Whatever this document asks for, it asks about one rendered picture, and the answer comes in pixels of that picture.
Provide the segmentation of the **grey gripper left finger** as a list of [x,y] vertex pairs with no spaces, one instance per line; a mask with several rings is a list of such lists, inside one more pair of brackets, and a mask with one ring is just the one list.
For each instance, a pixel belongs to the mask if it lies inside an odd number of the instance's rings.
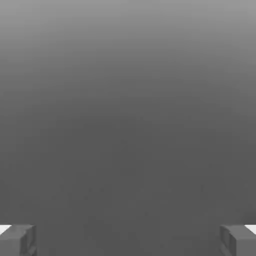
[[0,256],[37,256],[37,226],[0,224]]

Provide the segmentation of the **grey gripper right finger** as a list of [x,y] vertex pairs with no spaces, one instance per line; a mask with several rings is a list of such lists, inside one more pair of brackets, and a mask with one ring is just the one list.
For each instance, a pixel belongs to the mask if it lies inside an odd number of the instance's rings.
[[219,237],[223,256],[256,256],[256,224],[221,225]]

